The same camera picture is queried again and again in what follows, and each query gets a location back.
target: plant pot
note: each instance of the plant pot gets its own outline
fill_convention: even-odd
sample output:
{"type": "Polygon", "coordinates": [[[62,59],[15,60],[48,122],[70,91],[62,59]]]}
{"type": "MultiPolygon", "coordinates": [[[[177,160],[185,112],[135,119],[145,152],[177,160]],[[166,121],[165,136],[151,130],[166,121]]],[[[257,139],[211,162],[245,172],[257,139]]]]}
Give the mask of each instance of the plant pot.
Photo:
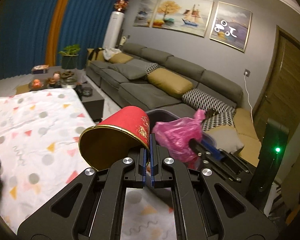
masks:
{"type": "Polygon", "coordinates": [[[69,55],[69,56],[62,56],[61,59],[61,67],[62,69],[75,69],[78,67],[78,59],[79,55],[69,55]]]}

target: framed picture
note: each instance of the framed picture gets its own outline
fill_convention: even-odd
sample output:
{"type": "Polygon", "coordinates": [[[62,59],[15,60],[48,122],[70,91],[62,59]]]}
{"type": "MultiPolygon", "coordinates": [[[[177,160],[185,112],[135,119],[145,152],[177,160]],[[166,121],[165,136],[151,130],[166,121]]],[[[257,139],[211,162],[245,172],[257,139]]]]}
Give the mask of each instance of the framed picture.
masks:
{"type": "Polygon", "coordinates": [[[204,37],[212,6],[211,0],[160,0],[152,27],[204,37]]]}
{"type": "Polygon", "coordinates": [[[251,11],[229,3],[219,2],[210,39],[244,52],[249,36],[251,17],[251,11]]]}
{"type": "Polygon", "coordinates": [[[142,0],[136,18],[134,19],[133,26],[150,27],[157,2],[158,0],[142,0]]]}

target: metal screw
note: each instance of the metal screw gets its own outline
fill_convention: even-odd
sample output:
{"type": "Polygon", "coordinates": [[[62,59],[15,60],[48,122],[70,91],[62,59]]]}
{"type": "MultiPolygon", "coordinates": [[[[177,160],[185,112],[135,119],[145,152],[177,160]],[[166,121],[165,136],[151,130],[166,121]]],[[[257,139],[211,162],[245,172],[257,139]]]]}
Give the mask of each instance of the metal screw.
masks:
{"type": "Polygon", "coordinates": [[[174,159],[168,157],[168,158],[164,159],[164,162],[167,163],[167,164],[173,164],[174,163],[174,159]]]}
{"type": "Polygon", "coordinates": [[[203,169],[202,170],[202,174],[204,176],[210,176],[212,174],[212,170],[210,170],[210,169],[203,169]]]}
{"type": "Polygon", "coordinates": [[[87,176],[91,176],[94,174],[94,169],[93,168],[87,168],[85,171],[84,171],[84,174],[86,174],[87,176]]]}
{"type": "Polygon", "coordinates": [[[123,160],[122,160],[122,162],[124,163],[124,164],[130,164],[130,163],[132,163],[132,158],[130,158],[130,157],[126,157],[126,158],[124,158],[123,160]]]}

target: white air conditioner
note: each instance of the white air conditioner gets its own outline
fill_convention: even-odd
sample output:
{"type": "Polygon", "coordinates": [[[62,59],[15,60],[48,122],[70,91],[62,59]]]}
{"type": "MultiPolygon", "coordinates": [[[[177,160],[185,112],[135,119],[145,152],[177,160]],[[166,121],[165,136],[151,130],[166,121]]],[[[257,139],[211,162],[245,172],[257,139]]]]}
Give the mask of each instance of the white air conditioner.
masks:
{"type": "Polygon", "coordinates": [[[112,12],[110,20],[109,20],[108,28],[106,31],[106,36],[103,41],[103,46],[102,46],[103,48],[114,48],[115,47],[117,40],[118,40],[119,33],[120,33],[123,18],[124,18],[123,13],[112,12]]]}

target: white power cord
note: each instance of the white power cord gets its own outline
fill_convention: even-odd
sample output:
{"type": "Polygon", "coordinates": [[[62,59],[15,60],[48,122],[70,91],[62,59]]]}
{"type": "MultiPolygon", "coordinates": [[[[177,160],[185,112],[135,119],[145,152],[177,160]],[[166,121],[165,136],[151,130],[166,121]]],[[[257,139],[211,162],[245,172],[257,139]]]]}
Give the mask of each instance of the white power cord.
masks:
{"type": "Polygon", "coordinates": [[[247,81],[246,81],[247,74],[248,74],[247,72],[244,73],[244,86],[245,86],[246,92],[247,92],[247,94],[248,94],[248,103],[249,103],[249,106],[251,107],[251,111],[250,111],[250,114],[251,114],[251,121],[252,121],[252,123],[253,123],[253,118],[252,118],[252,106],[251,106],[250,101],[249,101],[249,92],[248,92],[248,90],[247,90],[247,81]]]}

